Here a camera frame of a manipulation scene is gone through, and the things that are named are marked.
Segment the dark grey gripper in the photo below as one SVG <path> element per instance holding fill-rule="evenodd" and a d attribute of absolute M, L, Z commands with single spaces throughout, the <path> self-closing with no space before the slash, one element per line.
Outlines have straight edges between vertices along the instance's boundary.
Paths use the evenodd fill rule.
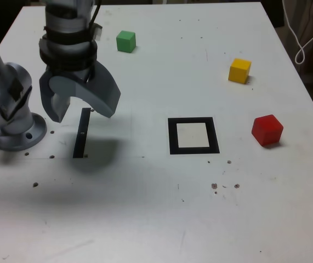
<path fill-rule="evenodd" d="M 111 73 L 100 62 L 80 71 L 54 68 L 50 71 L 39 79 L 39 86 L 42 106 L 52 121 L 62 122 L 70 97 L 85 101 L 107 118 L 115 114 L 121 92 Z"/>

